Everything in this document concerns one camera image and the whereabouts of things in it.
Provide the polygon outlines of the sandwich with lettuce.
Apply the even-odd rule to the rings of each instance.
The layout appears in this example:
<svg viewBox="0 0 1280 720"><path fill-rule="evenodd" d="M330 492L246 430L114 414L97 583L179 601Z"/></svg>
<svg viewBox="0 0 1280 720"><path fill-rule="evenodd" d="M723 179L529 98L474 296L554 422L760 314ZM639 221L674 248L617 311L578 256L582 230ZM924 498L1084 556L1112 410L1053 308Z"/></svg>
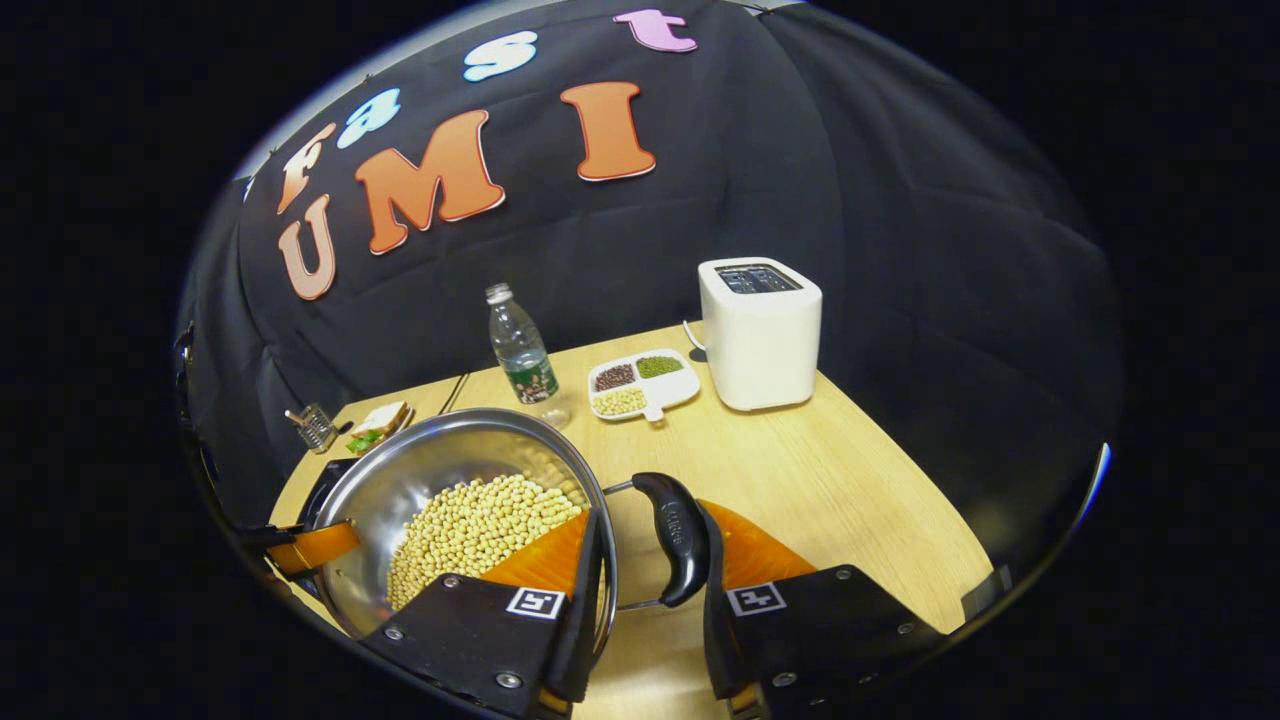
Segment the sandwich with lettuce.
<svg viewBox="0 0 1280 720"><path fill-rule="evenodd" d="M376 407L352 429L346 448L362 456L406 427L412 416L413 407L406 401Z"/></svg>

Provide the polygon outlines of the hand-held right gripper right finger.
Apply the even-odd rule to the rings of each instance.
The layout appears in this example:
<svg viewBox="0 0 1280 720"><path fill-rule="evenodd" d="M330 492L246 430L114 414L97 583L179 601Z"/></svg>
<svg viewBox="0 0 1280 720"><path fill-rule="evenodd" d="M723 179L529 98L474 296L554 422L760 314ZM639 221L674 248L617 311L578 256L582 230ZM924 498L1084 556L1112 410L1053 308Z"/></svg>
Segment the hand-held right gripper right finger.
<svg viewBox="0 0 1280 720"><path fill-rule="evenodd" d="M867 697L945 646L860 569L815 568L741 514L712 501L700 510L703 642L730 720L867 720Z"/></svg>

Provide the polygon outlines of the black induction cooktop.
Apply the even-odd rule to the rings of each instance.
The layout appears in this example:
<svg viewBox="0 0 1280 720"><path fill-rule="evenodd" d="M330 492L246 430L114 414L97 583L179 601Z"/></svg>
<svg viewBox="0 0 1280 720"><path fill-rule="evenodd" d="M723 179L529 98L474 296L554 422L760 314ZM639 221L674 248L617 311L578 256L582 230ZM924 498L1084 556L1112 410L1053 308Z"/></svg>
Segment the black induction cooktop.
<svg viewBox="0 0 1280 720"><path fill-rule="evenodd" d="M323 505L334 492L347 471L358 461L357 457L335 459L329 461L320 471L311 491L308 492L303 507L298 516L298 524L306 530L317 528L317 520Z"/></svg>

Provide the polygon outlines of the black backdrop cloth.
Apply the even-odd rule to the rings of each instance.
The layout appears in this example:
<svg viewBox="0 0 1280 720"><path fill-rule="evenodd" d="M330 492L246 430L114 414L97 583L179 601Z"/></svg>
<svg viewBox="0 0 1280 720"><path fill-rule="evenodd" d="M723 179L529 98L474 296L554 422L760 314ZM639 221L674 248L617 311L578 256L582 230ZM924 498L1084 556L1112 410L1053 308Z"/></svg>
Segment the black backdrop cloth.
<svg viewBox="0 0 1280 720"><path fill-rule="evenodd" d="M732 256L815 282L819 370L996 562L1076 521L1123 341L1060 176L869 29L728 0L497 0L346 79L230 183L178 316L227 516L266 523L302 454L285 409L494 366L486 287L564 351L695 318L698 265Z"/></svg>

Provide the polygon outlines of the clear plastic water bottle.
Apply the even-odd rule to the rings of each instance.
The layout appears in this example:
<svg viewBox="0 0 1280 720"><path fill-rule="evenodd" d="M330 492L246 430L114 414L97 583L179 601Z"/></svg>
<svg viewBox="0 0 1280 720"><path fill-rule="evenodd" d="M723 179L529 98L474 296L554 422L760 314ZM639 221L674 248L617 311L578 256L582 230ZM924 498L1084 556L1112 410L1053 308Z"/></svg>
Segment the clear plastic water bottle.
<svg viewBox="0 0 1280 720"><path fill-rule="evenodd" d="M506 283L488 287L485 300L490 346L515 397L525 411L557 429L566 428L572 413L535 320Z"/></svg>

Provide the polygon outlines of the pile of yellow soybeans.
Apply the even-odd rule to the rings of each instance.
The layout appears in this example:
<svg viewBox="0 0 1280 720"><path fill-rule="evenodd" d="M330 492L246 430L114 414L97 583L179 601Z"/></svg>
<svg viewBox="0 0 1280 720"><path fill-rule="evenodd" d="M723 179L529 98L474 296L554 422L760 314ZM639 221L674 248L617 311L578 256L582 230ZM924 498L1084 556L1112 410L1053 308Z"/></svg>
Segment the pile of yellow soybeans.
<svg viewBox="0 0 1280 720"><path fill-rule="evenodd" d="M387 598L401 610L444 575L568 591L586 520L581 498L520 473L457 483L401 523Z"/></svg>

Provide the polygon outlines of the white toaster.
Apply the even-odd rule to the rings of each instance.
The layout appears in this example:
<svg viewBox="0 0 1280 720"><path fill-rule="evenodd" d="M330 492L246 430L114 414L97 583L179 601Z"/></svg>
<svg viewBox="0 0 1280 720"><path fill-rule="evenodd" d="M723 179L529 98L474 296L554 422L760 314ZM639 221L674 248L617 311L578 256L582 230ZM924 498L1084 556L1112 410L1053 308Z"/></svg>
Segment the white toaster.
<svg viewBox="0 0 1280 720"><path fill-rule="evenodd" d="M815 392L823 293L771 258L700 263L701 345L719 400L736 411L805 404Z"/></svg>

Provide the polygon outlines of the black stand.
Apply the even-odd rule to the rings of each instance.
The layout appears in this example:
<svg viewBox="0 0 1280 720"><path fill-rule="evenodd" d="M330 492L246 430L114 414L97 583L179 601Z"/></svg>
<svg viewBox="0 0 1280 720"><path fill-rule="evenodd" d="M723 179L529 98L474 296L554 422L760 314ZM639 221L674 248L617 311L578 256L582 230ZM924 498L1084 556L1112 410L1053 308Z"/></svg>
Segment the black stand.
<svg viewBox="0 0 1280 720"><path fill-rule="evenodd" d="M216 507L225 507L225 483L221 478L212 429L198 418L195 402L195 320L179 320L172 346L174 361L175 411L186 446L192 455L196 474L207 487L207 497Z"/></svg>

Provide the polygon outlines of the steel pot with black handles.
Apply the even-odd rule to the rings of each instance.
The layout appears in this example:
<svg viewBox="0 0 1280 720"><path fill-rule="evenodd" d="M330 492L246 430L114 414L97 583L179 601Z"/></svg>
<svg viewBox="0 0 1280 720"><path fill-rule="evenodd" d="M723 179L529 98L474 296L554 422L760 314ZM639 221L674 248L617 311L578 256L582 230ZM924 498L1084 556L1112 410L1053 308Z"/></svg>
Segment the steel pot with black handles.
<svg viewBox="0 0 1280 720"><path fill-rule="evenodd" d="M362 544L319 569L319 600L353 641L365 638L394 610L387 598L387 571L401 541L401 523L433 496L474 478L520 473L544 487L559 487L586 509L603 509L605 555L602 612L595 651L607 641L620 611L620 566L608 498L635 489L652 506L655 538L669 564L655 600L673 609L707 584L710 543L701 510L673 477L631 469L630 478L608 475L562 432L532 416L497 407L448 413L401 430L361 457L326 498L317 528L349 521Z"/></svg>

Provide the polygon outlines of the white divided bean dish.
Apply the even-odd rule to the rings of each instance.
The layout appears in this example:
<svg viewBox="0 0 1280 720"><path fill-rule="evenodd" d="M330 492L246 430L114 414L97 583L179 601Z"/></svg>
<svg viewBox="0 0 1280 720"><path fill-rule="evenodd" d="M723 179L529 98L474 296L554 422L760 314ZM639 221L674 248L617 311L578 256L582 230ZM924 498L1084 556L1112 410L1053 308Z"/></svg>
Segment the white divided bean dish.
<svg viewBox="0 0 1280 720"><path fill-rule="evenodd" d="M653 348L594 366L588 405L604 421L662 421L666 410L695 398L701 383L690 361L672 348Z"/></svg>

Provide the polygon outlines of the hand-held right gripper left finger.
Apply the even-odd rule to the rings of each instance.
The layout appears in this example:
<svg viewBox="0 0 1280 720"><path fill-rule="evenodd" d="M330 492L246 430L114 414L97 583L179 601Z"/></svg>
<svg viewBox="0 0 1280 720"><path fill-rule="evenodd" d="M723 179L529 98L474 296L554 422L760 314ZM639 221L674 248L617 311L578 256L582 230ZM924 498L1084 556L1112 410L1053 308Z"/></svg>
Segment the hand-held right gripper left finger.
<svg viewBox="0 0 1280 720"><path fill-rule="evenodd" d="M568 523L572 589L531 580L436 578L361 646L449 711L476 720L567 720L595 659L605 555L603 509Z"/></svg>

